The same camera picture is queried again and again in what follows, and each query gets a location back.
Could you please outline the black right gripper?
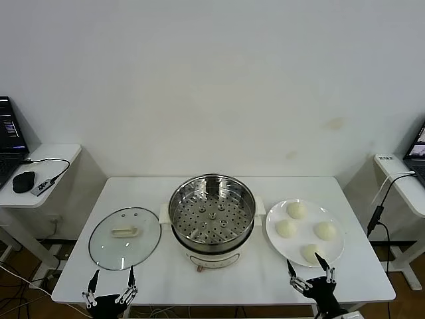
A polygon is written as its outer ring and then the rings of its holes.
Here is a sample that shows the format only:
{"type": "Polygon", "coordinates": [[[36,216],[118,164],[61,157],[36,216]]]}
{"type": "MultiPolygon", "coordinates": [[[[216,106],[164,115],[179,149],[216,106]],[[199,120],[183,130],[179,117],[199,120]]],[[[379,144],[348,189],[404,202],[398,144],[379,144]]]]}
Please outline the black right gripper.
{"type": "Polygon", "coordinates": [[[347,310],[340,306],[333,294],[336,287],[335,269],[330,267],[318,253],[315,253],[315,257],[326,272],[326,277],[316,277],[306,281],[296,274],[291,262],[287,260],[290,285],[298,292],[305,293],[306,298],[315,300],[321,318],[342,316],[347,313],[347,310]]]}

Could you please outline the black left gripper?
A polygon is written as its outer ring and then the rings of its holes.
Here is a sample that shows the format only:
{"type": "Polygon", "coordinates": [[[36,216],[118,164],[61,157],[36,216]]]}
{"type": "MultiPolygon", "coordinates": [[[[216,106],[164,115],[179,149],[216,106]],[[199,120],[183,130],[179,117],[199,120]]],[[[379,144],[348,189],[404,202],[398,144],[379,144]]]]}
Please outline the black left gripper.
{"type": "Polygon", "coordinates": [[[138,292],[133,265],[130,266],[127,288],[120,295],[111,294],[95,298],[99,272],[99,269],[96,270],[89,280],[87,290],[82,292],[86,309],[94,319],[117,319],[127,310],[128,304],[131,304],[138,292]]]}

